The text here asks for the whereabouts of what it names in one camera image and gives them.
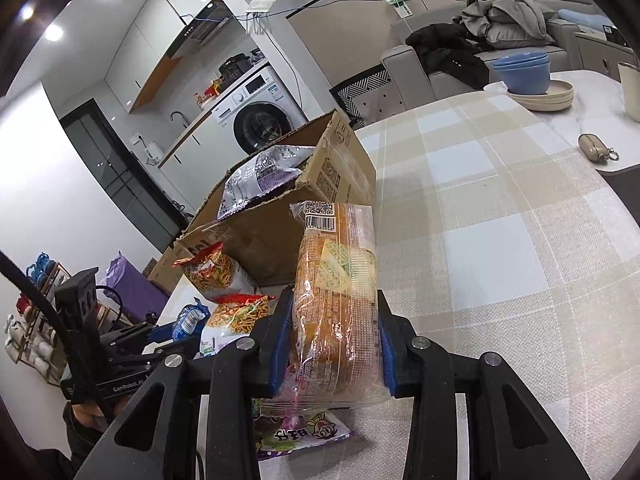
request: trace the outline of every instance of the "person's hand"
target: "person's hand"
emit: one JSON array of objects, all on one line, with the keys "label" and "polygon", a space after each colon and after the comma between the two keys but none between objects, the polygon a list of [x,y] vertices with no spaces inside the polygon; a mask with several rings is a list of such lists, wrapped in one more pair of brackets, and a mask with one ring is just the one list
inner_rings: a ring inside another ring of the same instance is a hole
[{"label": "person's hand", "polygon": [[[114,406],[113,412],[118,415],[129,402],[131,396],[121,397],[118,403]],[[106,419],[102,414],[100,408],[94,400],[88,400],[82,404],[72,404],[71,409],[74,412],[76,420],[86,428],[93,428],[94,430],[104,431],[107,427]]]}]

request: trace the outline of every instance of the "blue snack bag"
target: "blue snack bag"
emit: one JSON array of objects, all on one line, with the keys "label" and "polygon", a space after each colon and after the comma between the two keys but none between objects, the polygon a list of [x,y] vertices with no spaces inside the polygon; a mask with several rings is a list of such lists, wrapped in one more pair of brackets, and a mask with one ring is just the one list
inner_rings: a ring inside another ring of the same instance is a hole
[{"label": "blue snack bag", "polygon": [[209,309],[200,303],[198,298],[193,298],[196,303],[185,306],[175,320],[172,337],[174,341],[180,341],[191,335],[199,335],[209,319]]}]

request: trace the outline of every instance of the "beige tablecloth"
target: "beige tablecloth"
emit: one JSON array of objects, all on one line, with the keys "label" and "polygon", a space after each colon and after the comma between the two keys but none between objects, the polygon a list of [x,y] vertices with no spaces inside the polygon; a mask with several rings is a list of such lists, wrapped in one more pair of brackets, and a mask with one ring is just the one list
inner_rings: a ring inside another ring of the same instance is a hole
[{"label": "beige tablecloth", "polygon": [[[640,229],[618,197],[505,95],[456,96],[358,137],[378,172],[392,311],[449,351],[503,355],[591,478],[611,478],[640,440]],[[263,462],[262,478],[400,479],[411,408],[340,412],[358,436]],[[463,398],[458,415],[468,478]]]}]

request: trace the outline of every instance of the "range hood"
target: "range hood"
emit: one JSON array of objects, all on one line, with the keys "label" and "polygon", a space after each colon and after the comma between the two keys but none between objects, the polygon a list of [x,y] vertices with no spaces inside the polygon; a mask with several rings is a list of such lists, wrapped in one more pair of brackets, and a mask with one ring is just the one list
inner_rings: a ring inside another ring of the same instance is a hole
[{"label": "range hood", "polygon": [[233,13],[222,0],[211,0],[191,23],[185,25],[166,51],[169,59],[194,54],[207,43],[217,31],[233,18]]}]

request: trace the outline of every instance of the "keychain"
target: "keychain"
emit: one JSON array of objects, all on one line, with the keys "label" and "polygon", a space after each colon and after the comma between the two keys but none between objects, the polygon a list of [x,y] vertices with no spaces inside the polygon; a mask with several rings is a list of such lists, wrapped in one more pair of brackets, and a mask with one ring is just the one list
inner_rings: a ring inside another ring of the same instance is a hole
[{"label": "keychain", "polygon": [[578,137],[578,146],[591,162],[620,160],[620,156],[612,148],[607,148],[594,134],[582,134]]}]

